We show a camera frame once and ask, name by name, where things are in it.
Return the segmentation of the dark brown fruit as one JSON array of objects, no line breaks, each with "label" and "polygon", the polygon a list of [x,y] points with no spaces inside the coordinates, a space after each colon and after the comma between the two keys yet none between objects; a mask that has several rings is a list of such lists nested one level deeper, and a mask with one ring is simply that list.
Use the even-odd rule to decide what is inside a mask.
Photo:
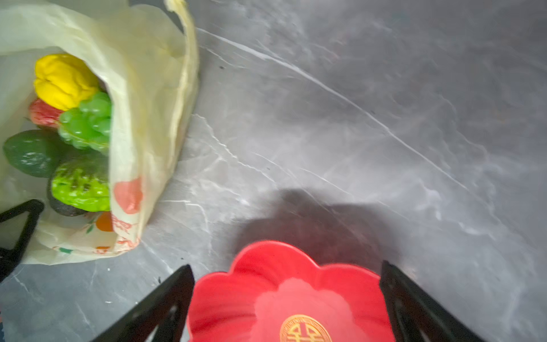
[{"label": "dark brown fruit", "polygon": [[77,216],[85,215],[87,213],[87,211],[85,210],[78,209],[74,206],[64,204],[58,199],[56,199],[53,196],[50,188],[47,189],[47,199],[51,208],[56,213],[63,215],[65,217],[77,217]]}]

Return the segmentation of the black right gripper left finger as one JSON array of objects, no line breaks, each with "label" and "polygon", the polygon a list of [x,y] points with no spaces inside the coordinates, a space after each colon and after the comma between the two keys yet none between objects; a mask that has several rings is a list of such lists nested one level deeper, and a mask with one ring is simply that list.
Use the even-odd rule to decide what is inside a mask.
[{"label": "black right gripper left finger", "polygon": [[94,341],[180,341],[194,287],[191,266],[181,266]]}]

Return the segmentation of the red flower-shaped plastic plate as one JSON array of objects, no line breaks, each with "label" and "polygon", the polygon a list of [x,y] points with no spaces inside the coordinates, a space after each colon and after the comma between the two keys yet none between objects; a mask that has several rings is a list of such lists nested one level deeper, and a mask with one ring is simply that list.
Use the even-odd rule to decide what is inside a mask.
[{"label": "red flower-shaped plastic plate", "polygon": [[379,276],[350,264],[320,266],[300,249],[245,247],[228,272],[200,279],[191,341],[393,341]]}]

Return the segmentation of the yellow bumpy fruit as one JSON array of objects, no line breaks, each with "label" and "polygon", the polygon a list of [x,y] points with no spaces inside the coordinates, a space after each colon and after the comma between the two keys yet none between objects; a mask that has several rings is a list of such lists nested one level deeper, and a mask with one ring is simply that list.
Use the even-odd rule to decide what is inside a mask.
[{"label": "yellow bumpy fruit", "polygon": [[98,77],[84,61],[70,54],[44,56],[34,70],[38,98],[61,111],[78,107],[101,90]]}]

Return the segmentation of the light green custard apple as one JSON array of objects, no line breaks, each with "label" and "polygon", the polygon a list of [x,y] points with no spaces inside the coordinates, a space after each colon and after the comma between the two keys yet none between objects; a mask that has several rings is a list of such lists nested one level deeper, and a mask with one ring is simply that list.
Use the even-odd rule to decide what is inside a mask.
[{"label": "light green custard apple", "polygon": [[51,178],[54,199],[86,212],[111,210],[108,159],[81,156],[61,163]]}]

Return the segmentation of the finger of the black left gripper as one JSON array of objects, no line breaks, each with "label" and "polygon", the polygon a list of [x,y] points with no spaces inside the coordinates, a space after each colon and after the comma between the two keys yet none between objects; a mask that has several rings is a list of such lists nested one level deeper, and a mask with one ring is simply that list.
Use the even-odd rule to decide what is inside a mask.
[{"label": "finger of the black left gripper", "polygon": [[1,213],[1,282],[21,263],[44,208],[30,199]]}]

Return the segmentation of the red fruit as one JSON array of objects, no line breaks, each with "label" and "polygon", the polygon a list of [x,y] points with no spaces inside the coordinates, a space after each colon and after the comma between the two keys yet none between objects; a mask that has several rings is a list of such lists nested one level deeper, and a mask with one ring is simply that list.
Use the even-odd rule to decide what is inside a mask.
[{"label": "red fruit", "polygon": [[54,108],[37,98],[28,107],[29,118],[32,123],[42,128],[57,129],[62,110]]}]

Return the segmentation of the dark green avocado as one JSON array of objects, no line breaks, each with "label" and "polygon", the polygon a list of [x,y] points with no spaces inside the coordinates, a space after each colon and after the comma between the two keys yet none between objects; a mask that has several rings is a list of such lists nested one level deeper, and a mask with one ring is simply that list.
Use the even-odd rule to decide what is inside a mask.
[{"label": "dark green avocado", "polygon": [[22,131],[8,138],[4,155],[9,164],[35,178],[49,178],[66,151],[67,145],[53,131]]}]

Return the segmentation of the green grape bunch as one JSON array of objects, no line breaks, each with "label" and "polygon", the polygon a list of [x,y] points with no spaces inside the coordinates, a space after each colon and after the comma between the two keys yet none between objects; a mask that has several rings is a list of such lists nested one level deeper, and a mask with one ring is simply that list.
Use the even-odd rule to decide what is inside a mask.
[{"label": "green grape bunch", "polygon": [[112,101],[107,93],[98,92],[81,101],[76,108],[62,113],[58,134],[79,150],[94,150],[108,155],[111,138]]}]

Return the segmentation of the yellowish translucent plastic bag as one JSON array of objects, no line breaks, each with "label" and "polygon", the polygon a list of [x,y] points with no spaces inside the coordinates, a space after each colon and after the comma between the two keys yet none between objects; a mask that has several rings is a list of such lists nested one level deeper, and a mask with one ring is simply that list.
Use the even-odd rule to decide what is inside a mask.
[{"label": "yellowish translucent plastic bag", "polygon": [[[31,122],[35,63],[70,54],[98,77],[112,101],[108,155],[67,145],[58,164],[93,156],[108,159],[111,210],[77,217],[48,203],[51,178],[12,167],[3,145]],[[141,240],[171,178],[198,92],[199,49],[184,1],[165,9],[127,1],[3,1],[1,3],[1,212],[29,200],[44,211],[21,260],[65,264],[115,257]]]}]

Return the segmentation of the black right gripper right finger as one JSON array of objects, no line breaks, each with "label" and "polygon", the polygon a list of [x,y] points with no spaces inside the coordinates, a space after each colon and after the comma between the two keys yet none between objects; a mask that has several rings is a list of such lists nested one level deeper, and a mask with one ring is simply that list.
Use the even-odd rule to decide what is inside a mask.
[{"label": "black right gripper right finger", "polygon": [[396,341],[484,341],[386,260],[382,263],[380,289]]}]

